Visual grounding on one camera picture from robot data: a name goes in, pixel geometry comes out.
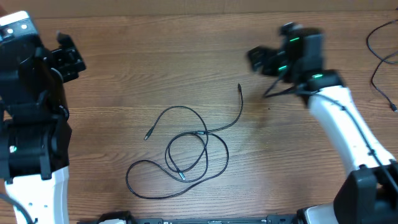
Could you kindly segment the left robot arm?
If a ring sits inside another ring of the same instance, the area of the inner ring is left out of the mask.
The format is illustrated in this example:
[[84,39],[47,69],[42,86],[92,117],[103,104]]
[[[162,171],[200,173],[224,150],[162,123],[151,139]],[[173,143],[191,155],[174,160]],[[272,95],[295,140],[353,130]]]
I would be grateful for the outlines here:
[[44,47],[27,25],[1,28],[1,178],[18,223],[68,223],[72,129],[64,84],[86,68],[69,35]]

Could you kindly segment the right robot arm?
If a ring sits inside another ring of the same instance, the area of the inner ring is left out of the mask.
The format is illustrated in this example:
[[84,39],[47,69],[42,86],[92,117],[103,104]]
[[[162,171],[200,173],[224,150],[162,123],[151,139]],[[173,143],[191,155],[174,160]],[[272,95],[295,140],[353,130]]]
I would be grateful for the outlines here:
[[251,69],[286,82],[301,97],[337,150],[346,180],[330,203],[301,208],[286,223],[396,223],[397,159],[377,140],[350,89],[323,66],[323,32],[294,22],[283,25],[279,48],[248,51]]

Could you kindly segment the brown cardboard wall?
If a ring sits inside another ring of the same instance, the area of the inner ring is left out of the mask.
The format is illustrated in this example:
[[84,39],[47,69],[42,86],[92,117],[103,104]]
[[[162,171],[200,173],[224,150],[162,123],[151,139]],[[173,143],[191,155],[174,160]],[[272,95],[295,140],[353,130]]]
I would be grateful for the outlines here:
[[384,11],[397,0],[1,0],[7,12],[34,17],[96,17],[252,12]]

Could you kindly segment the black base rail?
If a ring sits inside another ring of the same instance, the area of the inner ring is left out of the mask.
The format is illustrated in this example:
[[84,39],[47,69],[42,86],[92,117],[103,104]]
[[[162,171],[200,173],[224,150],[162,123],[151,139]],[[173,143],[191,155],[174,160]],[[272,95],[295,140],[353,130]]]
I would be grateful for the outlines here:
[[104,213],[96,220],[80,220],[78,224],[132,223],[132,224],[304,224],[297,215],[268,215],[256,218],[191,218],[162,219],[134,218],[129,211]]

